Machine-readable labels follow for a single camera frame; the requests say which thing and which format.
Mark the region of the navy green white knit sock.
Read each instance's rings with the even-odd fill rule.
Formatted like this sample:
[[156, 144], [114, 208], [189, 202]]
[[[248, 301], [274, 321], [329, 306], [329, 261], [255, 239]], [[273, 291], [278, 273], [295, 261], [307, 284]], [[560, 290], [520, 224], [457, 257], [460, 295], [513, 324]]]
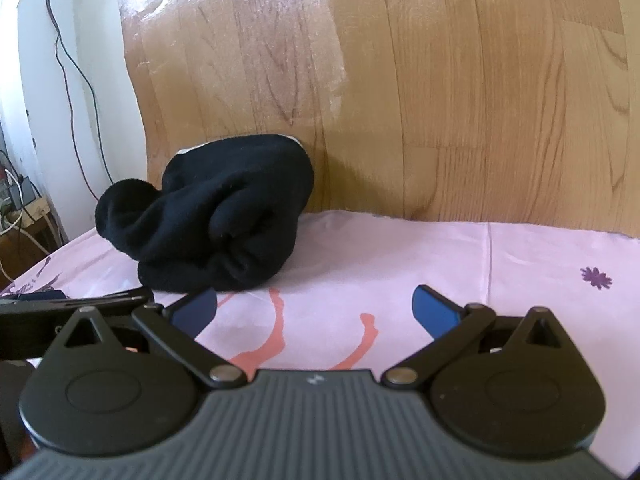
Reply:
[[310, 157], [292, 136], [232, 136], [175, 155], [159, 188], [139, 179], [111, 185], [94, 223], [134, 259], [144, 286], [235, 292], [281, 270], [313, 188]]

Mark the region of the pink floral bed sheet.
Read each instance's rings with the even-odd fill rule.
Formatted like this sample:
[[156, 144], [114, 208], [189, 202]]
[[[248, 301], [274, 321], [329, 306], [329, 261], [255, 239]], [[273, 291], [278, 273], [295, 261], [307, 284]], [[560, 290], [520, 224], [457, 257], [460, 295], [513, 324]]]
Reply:
[[200, 341], [249, 370], [380, 372], [427, 342], [411, 314], [421, 284], [501, 314], [551, 309], [604, 390], [594, 452], [622, 474], [638, 465], [639, 243], [622, 234], [307, 214], [283, 269], [222, 295]]

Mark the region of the power strip with plugs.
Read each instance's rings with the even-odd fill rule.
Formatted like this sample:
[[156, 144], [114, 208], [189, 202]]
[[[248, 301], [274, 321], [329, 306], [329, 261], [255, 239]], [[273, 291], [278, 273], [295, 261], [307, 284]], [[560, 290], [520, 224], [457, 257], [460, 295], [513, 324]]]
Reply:
[[1, 234], [22, 234], [42, 221], [53, 235], [51, 209], [29, 177], [23, 176], [1, 150]]

